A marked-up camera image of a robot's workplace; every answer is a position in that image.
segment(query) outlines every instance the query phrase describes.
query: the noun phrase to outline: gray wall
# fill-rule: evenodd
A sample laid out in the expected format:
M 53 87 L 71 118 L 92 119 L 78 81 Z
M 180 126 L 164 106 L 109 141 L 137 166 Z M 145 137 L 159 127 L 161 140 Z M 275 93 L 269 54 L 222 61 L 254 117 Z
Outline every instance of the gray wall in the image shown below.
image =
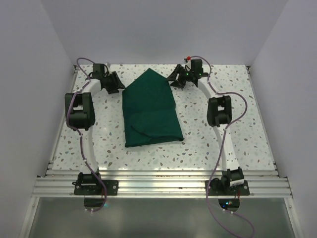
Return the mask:
M 289 0 L 251 78 L 278 170 L 290 180 L 306 237 L 316 237 L 316 0 Z
M 0 237 L 18 236 L 73 66 L 39 0 L 0 1 Z
M 74 63 L 251 65 L 287 0 L 42 0 Z

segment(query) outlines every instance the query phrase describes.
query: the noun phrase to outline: green cloth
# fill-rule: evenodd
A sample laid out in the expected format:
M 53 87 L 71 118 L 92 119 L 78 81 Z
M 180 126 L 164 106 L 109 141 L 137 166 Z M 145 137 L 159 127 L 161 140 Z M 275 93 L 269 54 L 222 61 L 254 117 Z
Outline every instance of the green cloth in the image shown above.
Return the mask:
M 122 92 L 125 147 L 184 140 L 166 78 L 145 71 Z

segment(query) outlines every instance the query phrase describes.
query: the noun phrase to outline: pink cable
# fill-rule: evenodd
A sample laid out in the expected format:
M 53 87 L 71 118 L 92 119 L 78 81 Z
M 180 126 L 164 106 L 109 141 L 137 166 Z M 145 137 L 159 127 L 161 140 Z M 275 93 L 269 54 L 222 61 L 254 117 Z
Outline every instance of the pink cable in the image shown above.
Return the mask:
M 71 128 L 71 129 L 73 129 L 73 130 L 75 130 L 75 131 L 78 132 L 78 134 L 79 134 L 79 144 L 80 144 L 80 154 L 81 154 L 81 156 L 82 156 L 82 158 L 83 158 L 83 160 L 84 160 L 84 163 L 86 164 L 86 166 L 88 167 L 88 169 L 90 170 L 90 172 L 96 177 L 96 179 L 98 180 L 98 182 L 99 182 L 99 183 L 103 186 L 103 188 L 104 188 L 105 198 L 104 198 L 104 200 L 103 200 L 102 205 L 101 205 L 99 208 L 97 208 L 96 210 L 92 209 L 92 212 L 98 212 L 100 209 L 102 209 L 102 208 L 104 207 L 104 205 L 105 205 L 105 203 L 106 203 L 106 199 L 107 199 L 107 188 L 106 188 L 104 182 L 102 181 L 102 179 L 95 173 L 95 171 L 93 171 L 93 169 L 92 169 L 92 168 L 90 167 L 90 165 L 87 163 L 87 160 L 86 160 L 85 155 L 84 155 L 84 150 L 83 150 L 83 136 L 82 136 L 82 133 L 80 132 L 79 129 L 77 129 L 77 128 L 75 128 L 75 127 L 73 127 L 73 126 L 71 126 L 71 125 L 69 124 L 70 112 L 71 112 L 71 110 L 72 110 L 72 108 L 73 108 L 73 105 L 74 105 L 75 98 L 76 98 L 77 94 L 78 94 L 78 93 L 81 93 L 81 92 L 87 87 L 87 85 L 90 83 L 90 77 L 89 77 L 89 75 L 85 72 L 85 70 L 80 66 L 79 60 L 87 60 L 87 61 L 90 61 L 91 63 L 95 63 L 95 62 L 93 62 L 92 60 L 87 59 L 87 58 L 78 58 L 78 59 L 77 59 L 77 65 L 78 65 L 78 67 L 81 69 L 81 71 L 83 71 L 83 73 L 87 76 L 88 82 L 86 82 L 86 83 L 84 84 L 84 86 L 83 86 L 80 90 L 78 90 L 77 92 L 75 92 L 74 95 L 73 95 L 73 97 L 71 98 L 70 105 L 69 105 L 69 108 L 68 108 L 68 111 L 67 111 L 67 115 L 66 115 L 66 125 L 67 125 L 69 128 Z
M 225 140 L 225 137 L 226 137 L 226 134 L 227 134 L 227 129 L 229 128 L 229 126 L 231 126 L 233 123 L 235 123 L 235 122 L 237 122 L 238 120 L 240 120 L 240 119 L 246 114 L 247 109 L 248 109 L 248 103 L 247 103 L 247 100 L 246 100 L 241 94 L 239 94 L 239 93 L 236 93 L 236 92 L 218 93 L 218 92 L 215 90 L 215 88 L 212 86 L 212 84 L 210 83 L 210 80 L 209 80 L 209 79 L 210 79 L 210 75 L 211 75 L 211 65 L 210 65 L 210 63 L 209 63 L 206 59 L 204 59 L 203 57 L 201 57 L 201 56 L 191 56 L 191 58 L 200 58 L 200 59 L 202 59 L 203 61 L 205 61 L 205 62 L 208 64 L 208 66 L 209 66 L 209 68 L 210 68 L 210 71 L 209 71 L 209 74 L 208 74 L 208 76 L 207 76 L 207 82 L 208 82 L 209 87 L 212 89 L 212 91 L 213 91 L 214 93 L 216 93 L 217 95 L 225 95 L 225 94 L 234 94 L 234 95 L 237 95 L 237 96 L 239 96 L 240 98 L 242 98 L 242 100 L 244 101 L 244 104 L 245 104 L 245 109 L 244 109 L 243 113 L 242 113 L 237 119 L 235 119 L 235 120 L 233 120 L 231 123 L 229 123 L 229 124 L 225 127 L 225 129 L 224 129 L 224 133 L 223 133 L 223 138 L 222 138 L 222 142 L 221 142 L 221 147 L 220 147 L 220 152 L 219 152 L 218 160 L 217 160 L 217 162 L 216 162 L 216 166 L 214 167 L 214 169 L 213 169 L 213 171 L 212 171 L 212 173 L 211 173 L 211 176 L 210 176 L 209 181 L 208 181 L 207 189 L 206 189 L 206 203 L 207 203 L 208 209 L 209 209 L 209 211 L 210 211 L 212 217 L 214 218 L 214 220 L 215 220 L 222 228 L 224 228 L 227 232 L 229 232 L 229 233 L 232 234 L 233 236 L 238 237 L 238 238 L 244 238 L 244 237 L 242 237 L 242 236 L 236 234 L 234 231 L 230 230 L 229 228 L 227 228 L 227 227 L 226 227 L 224 224 L 222 224 L 222 223 L 220 222 L 220 220 L 215 216 L 213 210 L 211 209 L 210 203 L 209 203 L 208 194 L 209 194 L 209 189 L 210 189 L 210 186 L 211 186 L 212 177 L 213 177 L 214 173 L 216 172 L 216 169 L 217 169 L 218 164 L 219 164 L 220 159 L 221 159 L 221 155 L 222 155 L 222 151 L 223 151 L 223 147 L 224 147 L 224 140 Z M 251 234 L 250 238 L 253 238 L 254 235 L 255 235 L 255 233 L 256 233 L 256 231 L 255 231 L 255 227 L 253 226 L 253 224 L 251 223 L 251 221 L 249 221 L 247 218 L 245 218 L 244 216 L 242 216 L 242 215 L 240 215 L 240 214 L 237 214 L 237 213 L 233 213 L 233 214 L 234 214 L 235 216 L 237 216 L 237 217 L 242 218 L 242 219 L 245 220 L 247 223 L 249 223 L 249 225 L 250 225 L 251 228 L 252 228 L 252 234 Z

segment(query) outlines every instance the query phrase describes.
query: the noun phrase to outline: mounting plate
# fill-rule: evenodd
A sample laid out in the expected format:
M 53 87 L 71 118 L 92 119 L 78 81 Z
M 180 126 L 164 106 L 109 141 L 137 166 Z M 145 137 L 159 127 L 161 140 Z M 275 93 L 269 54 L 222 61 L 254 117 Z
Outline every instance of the mounting plate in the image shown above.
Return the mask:
M 103 180 L 107 188 L 107 196 L 117 196 L 119 181 L 118 180 Z M 84 185 L 81 188 L 75 187 L 74 195 L 101 195 L 102 189 L 96 185 Z
M 205 189 L 207 189 L 209 180 L 205 181 Z M 208 196 L 235 196 L 237 195 L 237 192 L 240 191 L 240 196 L 249 196 L 249 185 L 248 181 L 244 180 L 244 183 L 242 185 L 229 187 L 226 189 L 213 189 L 212 187 L 209 189 Z

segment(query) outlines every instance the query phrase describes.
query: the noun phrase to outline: speckled white tabletop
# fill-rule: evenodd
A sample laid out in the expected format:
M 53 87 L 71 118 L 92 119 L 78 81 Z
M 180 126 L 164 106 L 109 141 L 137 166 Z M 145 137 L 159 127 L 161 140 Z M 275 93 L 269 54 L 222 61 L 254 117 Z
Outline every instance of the speckled white tabletop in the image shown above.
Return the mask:
M 174 70 L 174 64 L 112 65 L 122 83 L 128 86 L 148 68 L 163 76 Z M 92 65 L 85 65 L 87 72 Z M 78 72 L 74 91 L 84 83 Z M 236 156 L 243 170 L 274 170 L 259 111 L 244 65 L 212 65 L 211 81 L 219 91 L 236 91 L 248 101 L 249 109 L 240 122 L 231 126 Z M 192 83 L 185 88 L 171 88 L 184 141 L 125 148 L 122 92 L 109 95 L 104 89 L 94 98 L 96 123 L 93 141 L 96 160 L 108 170 L 211 170 L 219 154 L 213 129 L 207 123 L 207 99 Z M 240 98 L 233 95 L 232 117 L 244 109 Z M 82 164 L 78 136 L 64 123 L 54 155 L 54 170 L 78 170 Z

